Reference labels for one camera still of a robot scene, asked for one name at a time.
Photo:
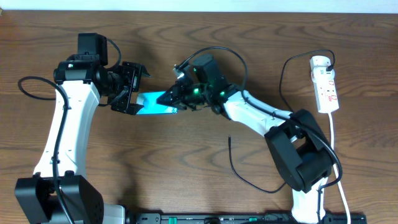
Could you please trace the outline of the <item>blue Galaxy smartphone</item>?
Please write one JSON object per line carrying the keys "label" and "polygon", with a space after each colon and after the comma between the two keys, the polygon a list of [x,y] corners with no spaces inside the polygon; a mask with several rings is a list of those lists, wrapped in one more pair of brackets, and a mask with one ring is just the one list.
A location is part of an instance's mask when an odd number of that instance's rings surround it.
{"label": "blue Galaxy smartphone", "polygon": [[177,108],[164,106],[157,103],[158,97],[164,93],[164,91],[139,93],[136,103],[143,105],[144,107],[137,112],[137,115],[177,114]]}

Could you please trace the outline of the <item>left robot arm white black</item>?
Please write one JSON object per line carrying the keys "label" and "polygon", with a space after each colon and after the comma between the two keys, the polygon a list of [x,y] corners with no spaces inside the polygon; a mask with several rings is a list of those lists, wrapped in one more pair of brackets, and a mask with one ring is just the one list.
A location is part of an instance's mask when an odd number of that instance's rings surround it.
{"label": "left robot arm white black", "polygon": [[67,60],[54,71],[56,105],[47,143],[32,177],[16,182],[15,196],[29,223],[135,223],[123,205],[106,204],[86,179],[86,149],[101,96],[111,109],[135,115],[130,102],[144,65],[105,68],[99,60]]}

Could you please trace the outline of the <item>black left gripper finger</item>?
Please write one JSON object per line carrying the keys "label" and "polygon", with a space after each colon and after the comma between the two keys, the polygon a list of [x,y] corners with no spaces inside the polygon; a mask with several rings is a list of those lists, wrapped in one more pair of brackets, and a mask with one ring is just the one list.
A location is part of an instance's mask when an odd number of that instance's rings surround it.
{"label": "black left gripper finger", "polygon": [[147,71],[146,67],[143,64],[139,63],[133,63],[132,64],[133,68],[133,74],[132,74],[132,90],[139,90],[139,86],[141,83],[141,78],[142,77],[151,77],[149,72]]}
{"label": "black left gripper finger", "polygon": [[141,109],[143,109],[144,105],[136,104],[136,103],[128,103],[126,107],[126,114],[136,115]]}

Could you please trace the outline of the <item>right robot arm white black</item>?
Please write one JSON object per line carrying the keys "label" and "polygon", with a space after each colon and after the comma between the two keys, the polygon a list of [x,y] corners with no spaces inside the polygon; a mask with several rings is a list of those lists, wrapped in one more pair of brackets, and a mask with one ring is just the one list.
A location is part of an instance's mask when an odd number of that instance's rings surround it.
{"label": "right robot arm white black", "polygon": [[323,193],[342,175],[328,181],[332,167],[342,170],[331,144],[307,110],[279,110],[255,99],[227,81],[211,54],[174,67],[177,80],[157,103],[179,110],[196,111],[209,106],[216,114],[239,122],[264,137],[274,164],[285,184],[292,188],[292,216],[299,223],[321,223],[326,211]]}

